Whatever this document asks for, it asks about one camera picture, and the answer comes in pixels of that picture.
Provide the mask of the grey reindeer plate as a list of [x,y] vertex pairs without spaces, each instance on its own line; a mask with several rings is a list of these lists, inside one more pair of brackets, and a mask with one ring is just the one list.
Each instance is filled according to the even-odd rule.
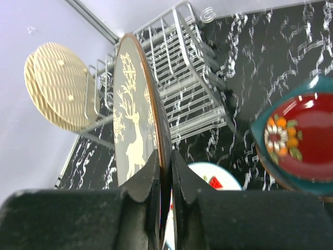
[[160,169],[160,243],[171,198],[171,133],[146,54],[135,35],[125,34],[113,71],[113,136],[118,185],[147,163],[156,150]]

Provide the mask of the white bottom plate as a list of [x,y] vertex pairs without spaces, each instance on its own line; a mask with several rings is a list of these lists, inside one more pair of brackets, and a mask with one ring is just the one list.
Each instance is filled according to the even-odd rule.
[[[229,171],[216,164],[210,162],[194,162],[188,166],[194,173],[216,190],[243,190],[240,183]],[[174,208],[171,199],[164,244],[164,249],[168,250],[175,249],[173,212]]]

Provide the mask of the red floral plate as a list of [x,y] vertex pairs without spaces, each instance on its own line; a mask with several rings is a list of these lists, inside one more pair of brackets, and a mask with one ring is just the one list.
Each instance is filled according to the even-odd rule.
[[332,181],[332,94],[294,96],[269,115],[266,150],[284,172],[317,182]]

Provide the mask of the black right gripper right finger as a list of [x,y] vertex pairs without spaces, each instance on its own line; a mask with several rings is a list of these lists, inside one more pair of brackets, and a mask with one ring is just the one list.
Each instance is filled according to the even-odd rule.
[[317,197],[218,191],[172,152],[176,249],[332,249],[332,217]]

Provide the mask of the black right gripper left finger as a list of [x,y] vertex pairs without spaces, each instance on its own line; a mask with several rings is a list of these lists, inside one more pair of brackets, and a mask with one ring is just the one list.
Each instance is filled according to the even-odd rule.
[[1,208],[1,249],[158,249],[157,151],[112,190],[24,190]]

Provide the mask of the orange woven plate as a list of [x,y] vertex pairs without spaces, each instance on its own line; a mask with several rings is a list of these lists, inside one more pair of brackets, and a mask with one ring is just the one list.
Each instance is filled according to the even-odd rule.
[[37,108],[37,110],[52,124],[66,129],[67,125],[56,115],[56,113],[51,109],[49,104],[46,102],[44,96],[42,95],[39,86],[36,82],[34,74],[34,54],[30,54],[24,64],[24,81],[27,87],[29,96]]

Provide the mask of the yellow green woven plate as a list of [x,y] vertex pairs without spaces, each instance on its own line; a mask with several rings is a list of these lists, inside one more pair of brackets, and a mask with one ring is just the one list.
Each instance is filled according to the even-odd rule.
[[100,101],[93,76],[76,53],[58,43],[44,43],[34,52],[34,73],[49,107],[72,127],[95,123]]

